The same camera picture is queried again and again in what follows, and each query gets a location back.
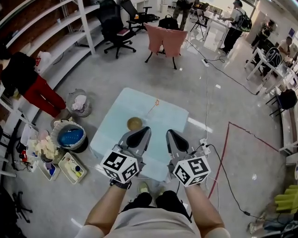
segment power strip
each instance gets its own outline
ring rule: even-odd
[[[207,139],[201,139],[200,140],[200,143],[202,145],[202,149],[203,149],[204,154],[205,155],[210,154],[210,149],[208,147],[206,147],[206,145],[207,145]]]
[[[203,64],[205,65],[206,68],[209,68],[209,65],[206,63],[205,59],[201,59],[201,61],[203,62]]]

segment pink chair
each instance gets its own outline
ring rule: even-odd
[[[174,57],[180,55],[180,48],[186,38],[187,31],[177,31],[161,28],[158,26],[151,26],[145,23],[145,27],[149,36],[149,50],[151,51],[150,56],[145,61],[148,62],[152,53],[162,53],[166,57],[172,57],[174,68],[176,68]],[[160,52],[160,46],[163,45],[163,51]]]

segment backpack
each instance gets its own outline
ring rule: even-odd
[[[159,27],[169,30],[179,30],[178,22],[171,15],[166,15],[164,19],[161,19],[158,24]]]
[[[268,63],[271,64],[273,67],[277,67],[281,63],[281,55],[279,50],[275,47],[272,47],[266,54],[265,58],[267,59]]]
[[[235,25],[237,25],[240,28],[240,31],[249,32],[252,27],[251,19],[246,15],[246,12],[245,14],[243,14],[241,11],[239,12],[241,13],[241,15],[239,16],[238,21],[235,22]]]

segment black cable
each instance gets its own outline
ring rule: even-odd
[[[212,63],[210,63],[210,61],[212,61],[212,60],[209,60],[209,59],[207,59],[192,43],[190,43],[194,48],[195,48],[195,50],[196,51],[198,51],[202,56],[203,56],[203,58],[205,59],[205,62],[206,63],[209,63],[209,64],[211,64],[213,67],[215,67]],[[237,80],[235,80],[235,79],[233,79],[231,76],[229,76],[229,75],[227,75],[225,72],[223,72],[223,71],[221,71],[220,69],[218,69],[218,68],[216,68],[218,71],[220,71],[220,72],[222,72],[224,75],[226,75],[227,77],[229,77],[230,79],[232,79],[232,80],[234,80],[236,83],[238,83],[239,85],[241,85],[242,87],[244,87],[247,91],[249,91],[252,95],[257,95],[257,93],[253,93],[252,91],[250,91],[247,87],[245,87],[243,84],[241,84],[241,83],[239,83]]]
[[[274,223],[279,223],[279,224],[282,224],[282,225],[288,225],[290,222],[292,222],[292,221],[290,221],[289,223],[281,223],[281,222],[279,222],[278,221],[278,219],[277,219],[277,221],[273,221],[273,220],[266,220],[266,219],[263,219],[263,218],[259,218],[259,217],[256,217],[256,216],[252,216],[249,212],[247,212],[247,211],[243,211],[242,209],[241,209],[241,207],[240,207],[240,204],[238,203],[238,201],[237,201],[237,199],[235,198],[235,195],[234,195],[234,193],[233,193],[233,191],[232,191],[232,188],[231,188],[231,185],[230,185],[230,181],[229,181],[229,178],[228,178],[228,175],[227,175],[227,172],[226,172],[226,170],[225,170],[225,168],[224,168],[224,165],[223,165],[223,163],[222,163],[222,161],[221,161],[221,159],[220,159],[220,156],[219,156],[219,154],[217,153],[217,150],[216,150],[216,148],[215,148],[215,146],[214,145],[212,145],[212,144],[209,144],[209,145],[207,145],[206,147],[209,147],[209,146],[213,146],[213,148],[214,148],[214,150],[215,150],[215,152],[216,152],[216,154],[217,154],[217,156],[218,156],[218,159],[219,159],[219,161],[220,161],[220,165],[223,167],[223,171],[224,171],[224,173],[225,173],[225,176],[226,176],[226,178],[227,178],[227,181],[228,181],[228,184],[229,184],[229,187],[230,187],[230,191],[231,191],[231,193],[232,193],[232,195],[233,195],[233,198],[234,198],[234,200],[236,201],[236,203],[237,203],[237,205],[238,205],[238,207],[239,207],[239,210],[240,211],[242,211],[246,216],[248,216],[248,217],[253,217],[253,218],[257,218],[257,219],[261,219],[261,220],[264,220],[264,221],[270,221],[270,222],[274,222]]]
[[[63,58],[63,56],[64,56],[64,52],[62,54],[62,57],[56,63],[54,63],[53,65],[58,64],[61,61],[61,59]]]

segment shoe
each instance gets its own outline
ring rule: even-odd
[[[220,51],[224,52],[225,54],[227,54],[228,52],[224,49],[224,48],[218,48]]]
[[[149,187],[145,182],[141,182],[138,185],[138,191],[139,191],[139,194],[141,194],[143,192],[149,193]]]
[[[162,186],[161,189],[158,192],[158,196],[162,196],[165,191],[166,191],[165,187]]]

